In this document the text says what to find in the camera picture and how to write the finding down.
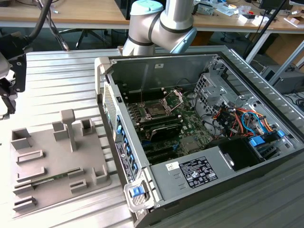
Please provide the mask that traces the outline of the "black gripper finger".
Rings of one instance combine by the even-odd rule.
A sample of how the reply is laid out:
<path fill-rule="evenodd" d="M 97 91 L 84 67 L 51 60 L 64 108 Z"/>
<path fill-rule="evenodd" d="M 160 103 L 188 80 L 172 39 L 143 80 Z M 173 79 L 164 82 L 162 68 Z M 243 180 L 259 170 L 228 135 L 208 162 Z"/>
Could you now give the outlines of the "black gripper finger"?
<path fill-rule="evenodd" d="M 0 96 L 6 105 L 8 111 L 7 114 L 14 114 L 16 111 L 17 88 L 15 79 L 8 80 L 2 78 L 0 80 Z"/>

